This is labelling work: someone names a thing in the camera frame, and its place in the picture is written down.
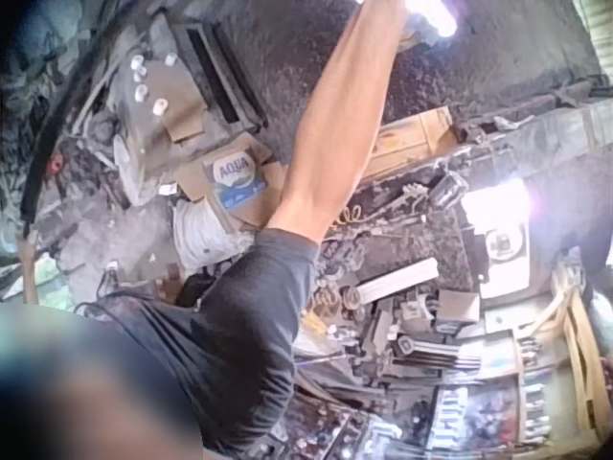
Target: white bottle cap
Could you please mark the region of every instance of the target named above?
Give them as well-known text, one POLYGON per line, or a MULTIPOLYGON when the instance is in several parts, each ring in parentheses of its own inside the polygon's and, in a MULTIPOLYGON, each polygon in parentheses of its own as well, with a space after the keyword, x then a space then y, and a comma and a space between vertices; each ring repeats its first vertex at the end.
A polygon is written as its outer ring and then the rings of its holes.
POLYGON ((143 57, 143 55, 136 55, 132 58, 132 61, 130 62, 130 68, 132 70, 136 70, 139 67, 143 67, 143 62, 145 62, 145 58, 143 57))
POLYGON ((134 92, 134 99, 136 100, 137 103, 143 103, 145 99, 147 98, 148 93, 149 93, 149 89, 145 85, 139 84, 136 87, 136 91, 134 92))
POLYGON ((140 67, 137 67, 137 68, 136 68, 136 70, 135 70, 135 72, 136 72, 138 75, 140 75, 140 76, 141 76, 141 78, 144 78, 144 77, 146 77, 146 76, 147 76, 147 68, 146 68, 146 67, 144 67, 144 66, 142 66, 142 65, 141 65, 140 67))
POLYGON ((164 63, 169 67, 172 67, 176 63, 177 59, 179 59, 179 56, 177 56, 175 53, 168 53, 164 59, 164 63))
POLYGON ((167 108, 169 108, 169 102, 166 99, 158 99, 153 105, 153 113, 161 117, 167 108))

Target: wooden plank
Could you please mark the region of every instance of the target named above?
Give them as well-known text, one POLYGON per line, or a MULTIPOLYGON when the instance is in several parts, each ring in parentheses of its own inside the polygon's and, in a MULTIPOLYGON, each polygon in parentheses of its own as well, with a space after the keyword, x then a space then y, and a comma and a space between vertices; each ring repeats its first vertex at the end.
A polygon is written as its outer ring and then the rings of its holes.
POLYGON ((576 289, 571 296, 570 304, 571 312, 577 323, 579 346, 581 347, 588 370, 586 375, 586 386, 589 388, 588 393, 589 396, 591 396, 591 401, 594 406, 596 431, 601 441, 604 442, 611 434, 611 426, 610 404, 608 392, 606 391, 604 371, 602 370, 601 356, 596 337, 594 336, 592 326, 585 312, 585 306, 581 301, 579 291, 576 289))
POLYGON ((552 300, 551 304, 549 304, 549 306, 545 309, 545 311, 538 315, 536 321, 534 321, 531 325, 517 331, 517 337, 526 338, 534 336, 549 320, 549 318, 551 318, 554 313, 557 312, 558 309, 565 309, 567 308, 567 305, 568 301, 564 296, 564 293, 561 292, 557 294, 556 297, 554 297, 554 300, 552 300))
POLYGON ((384 126, 376 138, 372 158, 427 143, 420 115, 415 115, 384 126))
POLYGON ((395 170, 406 166, 414 161, 420 161, 428 158, 430 150, 427 144, 402 149, 386 155, 379 155, 372 158, 366 167, 363 178, 374 177, 385 172, 395 170))
POLYGON ((579 348, 577 336, 573 329, 573 324, 570 318, 564 321, 564 333, 568 343, 568 351, 571 356, 571 364, 573 368, 573 379, 575 381, 575 396, 577 398, 577 421, 579 429, 586 431, 591 429, 589 415, 587 413, 587 405, 585 404, 585 384, 583 383, 583 373, 581 372, 581 360, 579 358, 579 348))
POLYGON ((458 140, 451 130, 453 122, 448 107, 423 112, 420 119, 430 156, 445 155, 458 147, 458 140))

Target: printed label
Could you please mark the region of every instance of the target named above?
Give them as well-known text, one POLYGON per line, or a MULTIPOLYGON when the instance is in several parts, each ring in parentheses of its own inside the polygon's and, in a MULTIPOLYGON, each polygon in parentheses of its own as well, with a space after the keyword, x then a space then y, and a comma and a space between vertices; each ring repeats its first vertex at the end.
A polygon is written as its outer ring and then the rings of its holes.
POLYGON ((266 188, 253 151, 238 151, 205 164, 207 179, 224 209, 239 206, 266 188))

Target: wooden crate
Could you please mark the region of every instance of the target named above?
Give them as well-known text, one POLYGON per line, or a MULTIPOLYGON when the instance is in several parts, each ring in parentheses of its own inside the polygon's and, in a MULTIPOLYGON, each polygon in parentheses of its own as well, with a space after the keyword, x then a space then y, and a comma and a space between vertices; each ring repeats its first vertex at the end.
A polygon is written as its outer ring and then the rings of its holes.
POLYGON ((384 126, 375 142, 364 179, 429 158, 445 156, 458 146, 449 109, 440 107, 384 126))

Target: bright light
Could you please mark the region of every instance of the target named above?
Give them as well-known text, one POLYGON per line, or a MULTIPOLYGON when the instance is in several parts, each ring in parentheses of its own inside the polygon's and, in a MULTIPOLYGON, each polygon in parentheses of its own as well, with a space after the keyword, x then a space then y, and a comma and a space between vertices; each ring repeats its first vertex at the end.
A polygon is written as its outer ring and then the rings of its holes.
POLYGON ((439 31, 443 37, 452 36, 458 30, 458 24, 442 0, 404 0, 409 12, 417 12, 439 31))
MULTIPOLYGON (((527 237, 530 196, 521 179, 470 192, 462 199, 462 206, 477 235, 523 226, 527 237)), ((530 242, 525 241, 525 245, 526 256, 503 264, 493 264, 489 268, 489 283, 481 284, 481 296, 484 299, 517 292, 530 285, 530 242)))
POLYGON ((462 206, 475 233, 480 235, 495 228, 516 226, 530 217, 530 197, 521 179, 470 192, 462 198, 462 206))

